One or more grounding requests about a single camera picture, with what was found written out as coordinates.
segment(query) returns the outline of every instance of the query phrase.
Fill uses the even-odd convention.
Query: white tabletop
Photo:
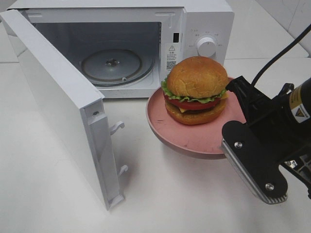
[[[268,59],[228,60],[231,77],[252,80]],[[285,203],[255,198],[226,159],[200,160],[175,152],[152,133],[146,99],[104,100],[125,200],[106,211],[54,131],[40,115],[19,64],[0,64],[0,232],[3,233],[279,233],[310,232],[306,187],[289,183]],[[301,84],[311,59],[282,59],[259,80],[273,97],[285,82]]]
[[[235,12],[226,59],[272,58],[293,38],[255,0],[227,0]],[[284,57],[308,57],[296,45]],[[17,62],[0,23],[0,63]]]

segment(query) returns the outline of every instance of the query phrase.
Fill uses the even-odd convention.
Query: microwave control knob
[[[211,57],[216,52],[216,42],[211,37],[199,39],[196,46],[200,56]]]

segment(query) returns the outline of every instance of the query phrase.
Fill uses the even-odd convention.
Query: pink plate
[[[226,107],[217,119],[206,124],[184,125],[168,115],[163,91],[159,88],[147,102],[148,123],[161,142],[182,154],[201,159],[225,158],[221,149],[223,125],[231,120],[245,123],[235,94],[227,93]]]

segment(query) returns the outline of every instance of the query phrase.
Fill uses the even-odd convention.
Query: microwave
[[[187,57],[223,64],[234,13],[224,0],[17,0],[0,17],[42,115],[109,209],[127,166],[103,99],[147,98]]]

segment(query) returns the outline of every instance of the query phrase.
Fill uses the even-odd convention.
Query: microwave door
[[[104,96],[19,11],[0,16],[40,111],[109,209],[123,197]]]

